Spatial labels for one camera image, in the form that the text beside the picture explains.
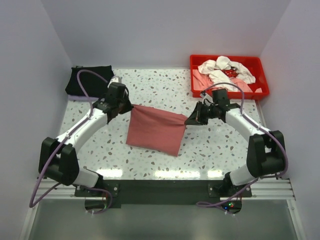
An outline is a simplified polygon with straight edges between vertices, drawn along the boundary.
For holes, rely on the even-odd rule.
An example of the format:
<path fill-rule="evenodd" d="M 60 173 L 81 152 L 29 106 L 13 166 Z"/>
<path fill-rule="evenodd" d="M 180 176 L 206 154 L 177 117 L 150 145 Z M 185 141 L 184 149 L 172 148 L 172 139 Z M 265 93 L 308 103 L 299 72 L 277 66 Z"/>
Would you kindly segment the dusty pink t shirt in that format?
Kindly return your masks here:
<path fill-rule="evenodd" d="M 135 104 L 130 113 L 126 144 L 176 157 L 186 130 L 186 120 L 183 114 Z"/>

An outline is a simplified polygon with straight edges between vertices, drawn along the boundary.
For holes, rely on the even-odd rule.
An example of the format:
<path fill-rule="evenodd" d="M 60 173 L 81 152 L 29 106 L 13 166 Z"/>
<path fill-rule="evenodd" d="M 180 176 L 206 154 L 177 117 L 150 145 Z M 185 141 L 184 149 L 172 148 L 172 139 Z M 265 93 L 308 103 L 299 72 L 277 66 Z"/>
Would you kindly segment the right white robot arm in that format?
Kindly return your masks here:
<path fill-rule="evenodd" d="M 288 170 L 285 140 L 279 131 L 259 125 L 243 110 L 243 104 L 231 103 L 226 89 L 212 91 L 212 100 L 203 93 L 203 100 L 184 122 L 187 126 L 204 126 L 210 119 L 219 119 L 233 127 L 248 143 L 246 163 L 225 174 L 214 190 L 233 197 L 241 187 L 259 178 L 279 178 Z"/>

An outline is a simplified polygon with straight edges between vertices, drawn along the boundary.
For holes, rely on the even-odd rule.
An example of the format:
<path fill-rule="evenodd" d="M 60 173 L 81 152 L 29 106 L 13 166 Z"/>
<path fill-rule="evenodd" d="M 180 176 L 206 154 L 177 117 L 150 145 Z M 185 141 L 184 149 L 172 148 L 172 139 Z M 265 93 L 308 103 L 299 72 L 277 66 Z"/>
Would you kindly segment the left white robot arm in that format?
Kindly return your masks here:
<path fill-rule="evenodd" d="M 92 196 L 99 196 L 104 190 L 102 175 L 80 168 L 77 154 L 98 130 L 133 108 L 126 85 L 111 83 L 107 92 L 92 104 L 78 123 L 58 137 L 47 137 L 42 142 L 39 177 L 47 177 L 65 186 L 83 186 Z"/>

